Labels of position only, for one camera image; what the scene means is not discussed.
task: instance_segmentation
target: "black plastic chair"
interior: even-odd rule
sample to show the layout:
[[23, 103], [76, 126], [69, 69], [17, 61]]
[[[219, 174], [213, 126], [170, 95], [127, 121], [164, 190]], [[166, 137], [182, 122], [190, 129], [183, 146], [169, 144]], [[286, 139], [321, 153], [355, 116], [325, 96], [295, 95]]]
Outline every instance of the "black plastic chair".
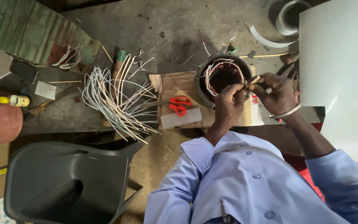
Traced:
[[10, 218], [41, 224], [107, 224], [125, 201], [133, 155], [143, 146], [124, 139], [107, 144], [39, 142], [9, 160], [4, 210]]

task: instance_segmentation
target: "hand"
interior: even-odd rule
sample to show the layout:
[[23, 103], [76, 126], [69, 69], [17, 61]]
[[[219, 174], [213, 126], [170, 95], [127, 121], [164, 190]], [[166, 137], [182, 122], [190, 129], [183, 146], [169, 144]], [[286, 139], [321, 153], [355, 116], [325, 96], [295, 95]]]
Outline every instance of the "hand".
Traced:
[[248, 96], [245, 84], [227, 86], [215, 98], [215, 125], [227, 132], [240, 118]]
[[261, 99], [270, 113], [279, 115], [296, 107], [291, 79], [267, 73], [261, 75], [257, 82], [266, 83], [272, 88], [272, 92], [269, 94], [260, 85], [249, 85], [249, 89]]

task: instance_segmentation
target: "workbench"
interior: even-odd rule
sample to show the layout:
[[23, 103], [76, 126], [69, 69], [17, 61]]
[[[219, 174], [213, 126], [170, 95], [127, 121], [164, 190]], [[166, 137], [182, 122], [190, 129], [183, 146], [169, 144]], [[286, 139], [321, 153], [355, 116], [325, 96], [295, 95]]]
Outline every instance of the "workbench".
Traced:
[[[197, 70], [197, 67], [208, 58], [201, 41], [206, 41], [205, 39], [208, 39], [206, 48], [212, 55], [218, 53], [223, 47], [222, 43], [230, 43], [229, 39], [233, 36], [236, 36], [233, 41], [241, 47], [238, 55], [247, 55], [251, 50], [256, 51], [257, 55], [296, 51], [297, 42], [289, 47], [271, 48], [267, 51], [249, 31], [249, 27], [254, 25], [263, 37], [271, 41], [288, 42], [296, 39], [297, 36], [282, 36], [273, 24], [275, 17], [272, 18], [271, 15], [275, 12], [269, 11], [269, 8], [274, 4], [277, 5], [278, 2], [123, 0], [73, 10], [62, 15], [75, 21], [89, 36], [101, 41], [112, 57], [117, 53], [118, 48], [125, 49], [132, 56], [143, 49], [144, 53], [140, 57], [143, 62], [154, 57], [144, 66], [145, 72], [139, 72], [131, 78], [131, 81], [143, 84], [149, 82], [150, 73], [165, 74]], [[182, 65], [193, 54], [194, 56]], [[283, 66], [279, 57], [245, 58], [245, 61], [256, 65], [257, 75], [266, 72], [276, 73]], [[112, 68], [112, 63], [102, 48], [99, 49], [94, 66], [101, 69]], [[44, 82], [84, 79], [78, 74], [56, 69], [39, 68], [39, 71], [37, 80]], [[58, 87], [57, 93], [71, 84], [55, 84]], [[33, 94], [35, 84], [27, 83], [25, 86], [33, 98], [33, 106], [46, 100]], [[260, 111], [265, 124], [279, 124], [268, 118], [269, 112], [262, 104], [260, 104]], [[308, 122], [320, 122], [316, 108], [302, 107], [300, 112]], [[113, 130], [103, 126], [102, 122], [101, 113], [86, 106], [80, 92], [77, 91], [56, 101], [37, 117], [26, 120], [21, 135]]]

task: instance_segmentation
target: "scissors handle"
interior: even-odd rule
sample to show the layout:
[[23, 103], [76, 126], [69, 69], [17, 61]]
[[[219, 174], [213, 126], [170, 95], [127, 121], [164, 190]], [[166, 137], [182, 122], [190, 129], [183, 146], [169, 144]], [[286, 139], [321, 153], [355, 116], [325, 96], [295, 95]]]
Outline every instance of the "scissors handle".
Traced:
[[176, 114], [179, 117], [183, 117], [186, 114], [186, 109], [184, 108], [184, 106], [179, 105], [179, 106], [175, 106], [173, 104], [169, 104], [169, 108], [175, 110]]
[[191, 105], [191, 100], [185, 96], [177, 96], [177, 97], [172, 97], [171, 99], [169, 99], [169, 102], [172, 104], [186, 104], [186, 105]]

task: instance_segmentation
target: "yellow bottle cap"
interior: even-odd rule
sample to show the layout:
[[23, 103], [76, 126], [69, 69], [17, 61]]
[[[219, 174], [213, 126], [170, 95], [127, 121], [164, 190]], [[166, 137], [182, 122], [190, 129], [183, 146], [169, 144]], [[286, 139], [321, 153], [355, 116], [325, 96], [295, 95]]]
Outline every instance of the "yellow bottle cap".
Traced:
[[9, 98], [6, 97], [6, 96], [1, 96], [1, 97], [0, 97], [0, 103], [2, 103], [2, 104], [7, 104], [7, 103], [9, 103]]

